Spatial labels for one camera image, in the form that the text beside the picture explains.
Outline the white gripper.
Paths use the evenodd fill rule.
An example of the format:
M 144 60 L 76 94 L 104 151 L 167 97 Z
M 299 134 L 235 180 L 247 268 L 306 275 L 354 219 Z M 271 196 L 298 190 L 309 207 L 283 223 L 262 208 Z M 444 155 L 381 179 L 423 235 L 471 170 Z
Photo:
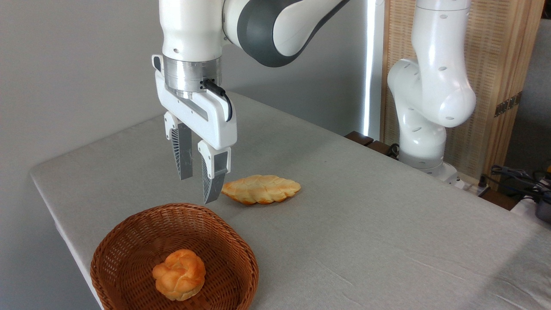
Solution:
M 185 62 L 152 55 L 155 82 L 181 180 L 193 176 L 192 131 L 201 140 L 201 175 L 204 203 L 218 199 L 226 174 L 231 171 L 232 150 L 237 141 L 237 115 L 226 91 L 219 86 L 222 59 Z

